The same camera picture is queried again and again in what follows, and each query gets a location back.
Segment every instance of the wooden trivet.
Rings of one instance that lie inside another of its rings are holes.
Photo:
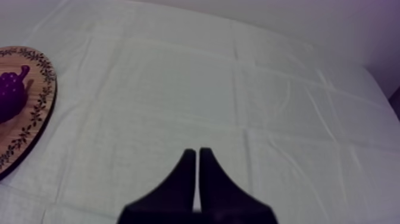
[[[57,78],[48,58],[25,46],[0,48],[0,74],[19,74],[23,65],[30,67],[23,80],[28,100],[19,115],[0,124],[0,180],[14,170],[35,146],[55,105]]]

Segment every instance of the floral vine pattern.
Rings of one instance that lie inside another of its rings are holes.
[[[48,59],[42,53],[27,48],[17,47],[0,51],[0,57],[13,54],[18,54],[30,61],[37,62],[36,66],[40,67],[40,73],[43,76],[44,82],[47,84],[47,86],[43,87],[42,92],[39,94],[39,99],[33,106],[34,110],[30,113],[30,124],[21,129],[19,137],[17,139],[13,139],[8,145],[6,152],[0,155],[0,170],[5,163],[10,162],[10,157],[14,155],[14,150],[20,150],[22,145],[27,144],[26,138],[31,135],[31,128],[38,125],[39,122],[43,122],[41,112],[46,108],[47,96],[54,91],[51,84],[56,80],[56,75],[51,67],[50,61],[48,61]]]

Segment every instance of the teapot spout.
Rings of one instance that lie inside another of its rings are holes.
[[[21,74],[19,75],[20,80],[24,80],[25,76],[28,74],[30,70],[29,66],[21,66]]]

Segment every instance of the purple teapot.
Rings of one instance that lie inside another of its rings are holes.
[[[21,66],[21,74],[13,72],[0,76],[0,123],[18,115],[27,101],[27,94],[22,82],[28,74],[29,66]]]

